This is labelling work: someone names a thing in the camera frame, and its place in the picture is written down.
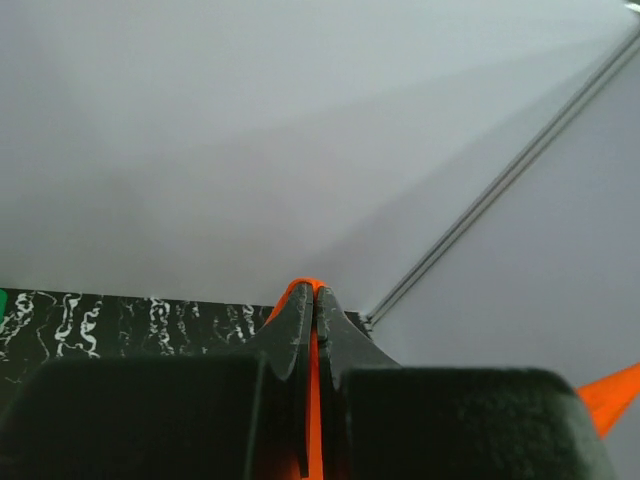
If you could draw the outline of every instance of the orange plastic part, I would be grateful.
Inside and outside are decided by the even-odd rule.
[[[578,389],[601,437],[609,433],[638,394],[640,363]]]
[[[326,286],[324,282],[316,280],[315,278],[297,278],[289,284],[287,290],[284,292],[280,300],[274,307],[271,315],[267,319],[266,323],[269,323],[275,318],[284,305],[287,303],[287,298],[300,283],[308,283],[313,288],[314,297],[318,296],[318,290],[320,287]],[[311,348],[309,359],[309,398],[307,404],[307,415],[309,416],[309,432],[307,432],[307,445],[309,446],[309,476],[305,477],[310,480],[322,480],[324,474],[322,471],[322,416],[320,410],[320,361],[318,354],[318,332],[314,328],[311,331]],[[295,473],[289,477],[291,479],[299,479],[300,476]]]

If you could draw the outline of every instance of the white wall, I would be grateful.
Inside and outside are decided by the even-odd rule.
[[[374,329],[405,364],[534,365],[590,383],[640,361],[640,55]],[[607,440],[638,475],[640,403]]]
[[[612,0],[0,4],[0,285],[371,308],[635,28]]]

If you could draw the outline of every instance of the black plastic part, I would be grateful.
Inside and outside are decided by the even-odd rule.
[[[278,383],[263,357],[51,362],[2,419],[0,478],[258,478],[286,449]]]
[[[264,353],[278,378],[287,383],[293,447],[302,476],[309,474],[307,397],[309,355],[313,322],[313,289],[300,283],[267,325],[237,351]]]
[[[327,478],[342,478],[345,405],[339,394],[343,375],[354,368],[400,368],[344,314],[333,291],[320,288],[315,305],[320,366],[322,459]]]
[[[342,471],[372,480],[611,480],[582,402],[539,370],[359,370],[342,383]]]

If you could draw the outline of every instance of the black and white patterned surface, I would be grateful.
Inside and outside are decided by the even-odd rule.
[[[272,307],[5,289],[0,411],[43,362],[70,356],[196,355],[241,344]],[[357,314],[349,317],[367,330]]]

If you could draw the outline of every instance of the green object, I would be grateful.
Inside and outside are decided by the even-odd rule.
[[[7,292],[0,290],[0,325],[4,323],[4,307],[7,304]]]

